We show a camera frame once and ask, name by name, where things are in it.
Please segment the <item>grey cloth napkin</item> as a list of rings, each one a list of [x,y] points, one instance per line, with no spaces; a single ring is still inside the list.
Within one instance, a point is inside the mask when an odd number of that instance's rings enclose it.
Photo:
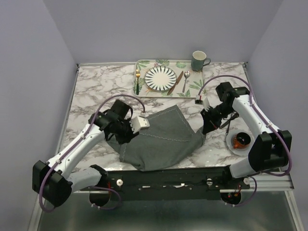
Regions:
[[[177,105],[147,117],[150,127],[141,130],[129,143],[107,143],[119,154],[122,163],[140,171],[172,167],[202,147],[206,135],[203,128],[194,132]]]

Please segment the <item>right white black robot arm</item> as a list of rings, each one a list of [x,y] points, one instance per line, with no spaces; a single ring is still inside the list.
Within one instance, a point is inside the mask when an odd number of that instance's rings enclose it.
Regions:
[[[257,172],[291,166],[290,149],[292,135],[270,123],[261,112],[246,87],[233,88],[229,82],[216,87],[221,104],[212,107],[207,97],[197,96],[195,102],[203,105],[203,134],[208,134],[221,125],[222,119],[238,113],[249,127],[255,139],[245,159],[226,168],[221,177],[222,185],[228,189],[239,183],[239,178]]]

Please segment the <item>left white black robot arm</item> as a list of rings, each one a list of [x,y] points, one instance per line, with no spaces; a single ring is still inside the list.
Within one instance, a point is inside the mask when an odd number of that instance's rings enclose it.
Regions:
[[[38,193],[39,204],[48,212],[44,201],[53,207],[61,206],[69,196],[85,188],[113,192],[108,172],[92,165],[81,172],[73,172],[83,157],[98,143],[115,138],[119,144],[129,143],[149,121],[142,116],[129,117],[133,109],[121,100],[116,100],[110,109],[97,110],[82,131],[57,155],[47,162],[37,161],[33,166],[32,189]]]

